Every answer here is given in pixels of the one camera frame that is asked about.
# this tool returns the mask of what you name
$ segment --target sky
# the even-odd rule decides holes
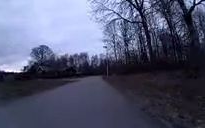
[[[41,44],[57,55],[103,52],[87,0],[0,0],[0,70],[19,71]]]

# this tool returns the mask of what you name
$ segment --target bare tree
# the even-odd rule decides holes
[[[40,45],[33,48],[30,55],[33,58],[33,61],[40,66],[43,66],[47,61],[54,58],[53,51],[46,45]]]

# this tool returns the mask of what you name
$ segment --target grass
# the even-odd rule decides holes
[[[205,127],[205,79],[188,79],[184,73],[156,72],[111,76],[105,80],[137,102],[140,109],[177,126]]]
[[[75,80],[39,79],[27,81],[0,82],[0,97],[3,100],[30,96],[47,90],[52,90]]]

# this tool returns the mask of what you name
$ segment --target road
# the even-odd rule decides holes
[[[0,107],[0,128],[165,128],[101,77],[83,78]]]

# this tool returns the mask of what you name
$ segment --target lamp post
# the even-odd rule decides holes
[[[103,48],[106,50],[106,63],[107,63],[107,77],[109,76],[109,65],[108,65],[108,50],[107,46],[103,46]]]

